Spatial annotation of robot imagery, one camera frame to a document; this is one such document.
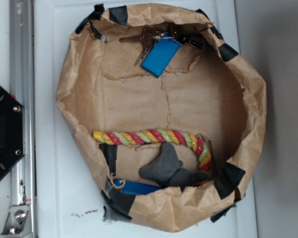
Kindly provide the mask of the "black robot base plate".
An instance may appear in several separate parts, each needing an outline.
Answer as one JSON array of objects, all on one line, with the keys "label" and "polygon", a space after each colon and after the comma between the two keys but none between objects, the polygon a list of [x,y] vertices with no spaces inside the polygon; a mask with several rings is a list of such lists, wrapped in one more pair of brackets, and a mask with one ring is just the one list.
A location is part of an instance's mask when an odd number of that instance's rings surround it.
[{"label": "black robot base plate", "polygon": [[24,156],[23,109],[0,86],[0,181]]}]

